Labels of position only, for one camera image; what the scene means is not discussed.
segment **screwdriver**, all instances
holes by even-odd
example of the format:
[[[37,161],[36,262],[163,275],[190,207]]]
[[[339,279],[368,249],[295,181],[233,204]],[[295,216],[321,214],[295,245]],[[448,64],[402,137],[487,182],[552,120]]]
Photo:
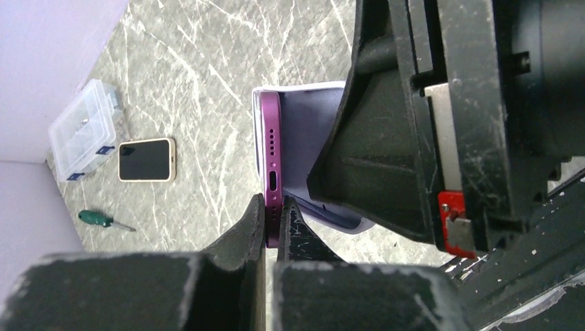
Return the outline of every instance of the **screwdriver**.
[[[111,219],[110,217],[106,217],[105,215],[102,215],[98,212],[93,212],[91,210],[82,210],[81,212],[79,212],[77,217],[79,217],[81,221],[89,225],[101,225],[105,228],[113,226],[115,228],[121,228],[130,232],[136,232],[136,229],[134,228],[131,228],[124,224],[120,224],[114,221],[114,219]]]

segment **screwdriver shaft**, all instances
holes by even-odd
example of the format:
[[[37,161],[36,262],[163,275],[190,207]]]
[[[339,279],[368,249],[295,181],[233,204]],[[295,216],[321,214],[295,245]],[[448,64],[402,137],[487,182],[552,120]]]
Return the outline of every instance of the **screwdriver shaft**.
[[[116,227],[116,228],[121,228],[121,229],[124,229],[124,230],[130,231],[130,232],[136,232],[136,229],[134,229],[134,228],[131,228],[131,227],[129,227],[129,226],[127,226],[127,225],[124,225],[124,224],[120,224],[120,223],[118,223],[118,222],[116,222],[116,221],[113,221],[113,222],[110,224],[110,226],[114,226],[114,227]]]

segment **phone screen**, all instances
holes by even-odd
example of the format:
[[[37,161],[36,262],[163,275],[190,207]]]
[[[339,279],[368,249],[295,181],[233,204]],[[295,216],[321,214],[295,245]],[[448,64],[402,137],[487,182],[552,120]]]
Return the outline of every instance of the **phone screen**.
[[[170,178],[170,143],[168,140],[124,143],[118,151],[120,179],[156,181]]]

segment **white wall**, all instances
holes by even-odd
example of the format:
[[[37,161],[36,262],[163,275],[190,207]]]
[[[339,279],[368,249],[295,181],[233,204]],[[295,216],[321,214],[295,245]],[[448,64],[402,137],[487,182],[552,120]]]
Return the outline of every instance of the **white wall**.
[[[0,0],[0,161],[41,163],[128,0]]]
[[[49,167],[0,161],[0,312],[18,275],[56,252],[83,246]]]

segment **red part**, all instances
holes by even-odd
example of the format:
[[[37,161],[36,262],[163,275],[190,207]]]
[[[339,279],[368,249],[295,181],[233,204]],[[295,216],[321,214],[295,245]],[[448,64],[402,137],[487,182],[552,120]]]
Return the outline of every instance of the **red part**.
[[[439,193],[439,213],[441,214],[441,224],[443,225],[443,239],[445,240],[445,251],[458,257],[466,257],[467,259],[475,259],[475,252],[462,250],[459,246],[452,246],[449,244],[449,235],[447,233],[447,217],[450,214],[465,215],[465,200],[463,199],[463,192],[459,191],[443,191]],[[448,205],[449,210],[443,210],[443,205]]]

